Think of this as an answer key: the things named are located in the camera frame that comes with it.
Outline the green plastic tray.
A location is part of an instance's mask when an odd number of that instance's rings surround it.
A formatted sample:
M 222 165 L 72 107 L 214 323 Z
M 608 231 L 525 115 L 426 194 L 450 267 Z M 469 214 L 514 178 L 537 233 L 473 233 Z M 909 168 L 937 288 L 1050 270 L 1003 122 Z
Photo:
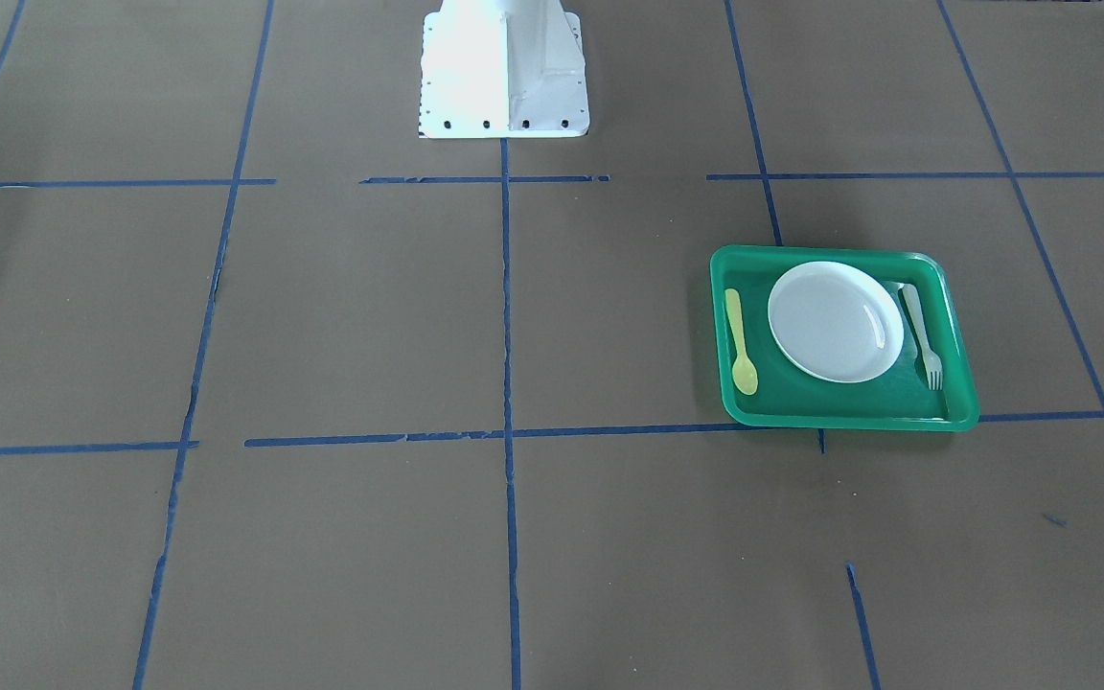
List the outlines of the green plastic tray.
M 829 261 L 867 272 L 892 293 L 901 310 L 906 339 L 901 357 L 883 376 L 858 384 L 837 384 L 806 375 L 781 354 L 772 340 L 767 305 L 772 284 L 785 270 L 808 262 Z M 941 390 L 926 385 L 917 341 L 899 288 L 917 287 L 932 347 L 945 368 Z M 710 261 L 711 301 L 715 311 L 720 388 L 732 420 L 749 426 L 836 429 L 928 429 L 959 432 L 978 422 L 978 394 L 956 318 L 945 270 L 915 252 L 822 250 L 728 245 Z M 747 352 L 758 372 L 758 390 L 744 396 L 733 385 L 733 344 L 725 314 L 725 288 L 742 298 Z

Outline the white round plate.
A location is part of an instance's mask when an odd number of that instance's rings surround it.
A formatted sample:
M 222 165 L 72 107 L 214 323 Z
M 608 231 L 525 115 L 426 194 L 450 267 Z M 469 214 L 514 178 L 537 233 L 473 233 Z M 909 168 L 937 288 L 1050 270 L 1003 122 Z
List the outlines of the white round plate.
M 906 344 L 892 293 L 867 272 L 838 262 L 785 270 L 769 289 L 767 316 L 781 354 L 806 375 L 831 383 L 883 376 Z

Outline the yellow plastic spoon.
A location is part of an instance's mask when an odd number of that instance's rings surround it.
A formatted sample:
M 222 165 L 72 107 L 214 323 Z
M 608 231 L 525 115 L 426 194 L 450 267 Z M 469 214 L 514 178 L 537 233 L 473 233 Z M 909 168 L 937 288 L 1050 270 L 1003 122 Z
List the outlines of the yellow plastic spoon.
M 746 329 L 744 315 L 742 314 L 742 298 L 735 288 L 724 289 L 724 314 L 726 314 L 728 328 L 730 328 L 733 344 L 733 361 L 731 365 L 731 376 L 733 385 L 744 396 L 754 396 L 758 390 L 758 372 L 754 367 L 752 358 L 749 357 L 749 341 L 746 340 Z

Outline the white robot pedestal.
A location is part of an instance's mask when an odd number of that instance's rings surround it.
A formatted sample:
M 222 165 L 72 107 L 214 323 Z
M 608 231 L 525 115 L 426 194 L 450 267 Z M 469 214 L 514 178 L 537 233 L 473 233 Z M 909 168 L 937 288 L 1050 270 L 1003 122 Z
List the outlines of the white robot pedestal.
M 422 39 L 420 137 L 590 131 L 582 22 L 561 1 L 443 1 Z

